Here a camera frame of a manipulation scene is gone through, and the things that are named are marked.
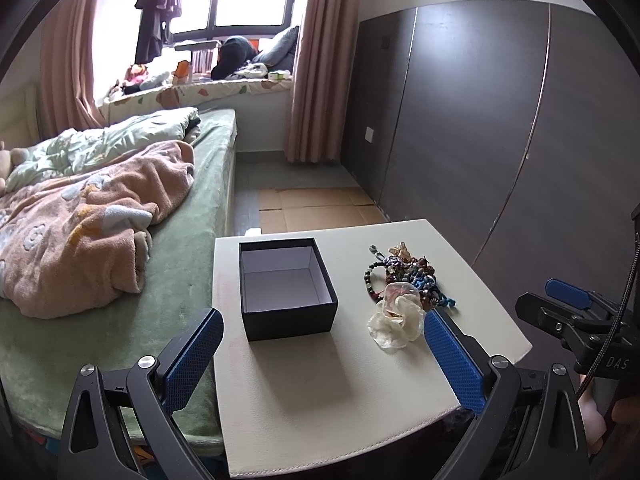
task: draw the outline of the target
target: metal bolt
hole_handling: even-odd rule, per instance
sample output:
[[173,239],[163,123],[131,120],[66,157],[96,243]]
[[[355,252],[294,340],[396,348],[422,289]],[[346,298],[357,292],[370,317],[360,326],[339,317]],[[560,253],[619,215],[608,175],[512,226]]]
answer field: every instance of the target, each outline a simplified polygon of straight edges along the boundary
[[156,363],[156,358],[151,355],[145,355],[141,357],[138,361],[138,366],[140,368],[151,368]]
[[554,371],[556,375],[566,375],[566,368],[562,366],[560,363],[554,364],[551,369]]
[[95,370],[95,366],[89,364],[89,365],[84,365],[82,368],[80,368],[80,375],[87,377],[87,375],[91,375],[92,373],[94,373]]
[[509,360],[501,355],[494,355],[491,358],[491,362],[496,368],[506,368],[509,366]]

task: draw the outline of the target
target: blanket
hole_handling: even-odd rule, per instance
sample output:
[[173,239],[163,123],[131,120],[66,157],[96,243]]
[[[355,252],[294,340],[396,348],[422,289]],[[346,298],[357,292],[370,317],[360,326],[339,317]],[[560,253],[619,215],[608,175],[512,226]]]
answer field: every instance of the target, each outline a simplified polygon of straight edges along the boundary
[[86,175],[0,199],[0,296],[49,319],[104,306],[144,286],[147,228],[193,183],[193,148],[152,144]]
[[134,116],[107,128],[65,130],[26,149],[25,161],[6,180],[6,192],[52,178],[89,173],[154,142],[183,140],[190,126],[198,122],[196,108],[187,107]]

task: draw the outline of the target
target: jewelry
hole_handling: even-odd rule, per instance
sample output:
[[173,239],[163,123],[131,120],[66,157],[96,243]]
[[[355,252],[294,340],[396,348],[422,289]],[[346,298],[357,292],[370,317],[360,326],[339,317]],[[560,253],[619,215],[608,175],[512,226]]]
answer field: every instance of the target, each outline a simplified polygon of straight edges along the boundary
[[455,306],[456,301],[447,298],[436,284],[436,271],[426,258],[414,258],[404,242],[389,249],[391,256],[385,256],[375,245],[369,251],[378,261],[372,263],[364,273],[364,282],[371,299],[378,302],[382,299],[380,292],[375,292],[371,285],[371,271],[376,267],[385,267],[385,282],[411,283],[420,294],[422,308],[430,310],[435,306]]

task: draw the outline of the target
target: pink blanket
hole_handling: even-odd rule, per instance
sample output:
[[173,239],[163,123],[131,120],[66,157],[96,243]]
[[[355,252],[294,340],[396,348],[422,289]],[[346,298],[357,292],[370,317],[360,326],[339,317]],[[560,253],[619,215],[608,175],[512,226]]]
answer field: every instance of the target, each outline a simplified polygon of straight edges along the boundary
[[193,148],[168,140],[0,198],[0,296],[25,316],[52,318],[140,292],[146,229],[176,209],[192,183]]

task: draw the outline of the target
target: wardrobe door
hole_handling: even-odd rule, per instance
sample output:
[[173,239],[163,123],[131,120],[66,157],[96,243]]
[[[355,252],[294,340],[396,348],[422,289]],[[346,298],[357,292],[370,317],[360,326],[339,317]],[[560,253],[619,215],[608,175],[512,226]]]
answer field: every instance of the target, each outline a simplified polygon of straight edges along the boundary
[[418,8],[380,199],[392,220],[426,218],[471,263],[524,155],[547,37],[540,2]]
[[[341,162],[379,200],[409,62],[416,9],[360,24]],[[365,140],[373,129],[371,142]]]
[[[524,292],[559,278],[619,301],[640,202],[640,77],[596,17],[552,6],[540,116],[528,157],[476,272],[514,316]],[[524,361],[564,359],[558,341],[524,323]]]

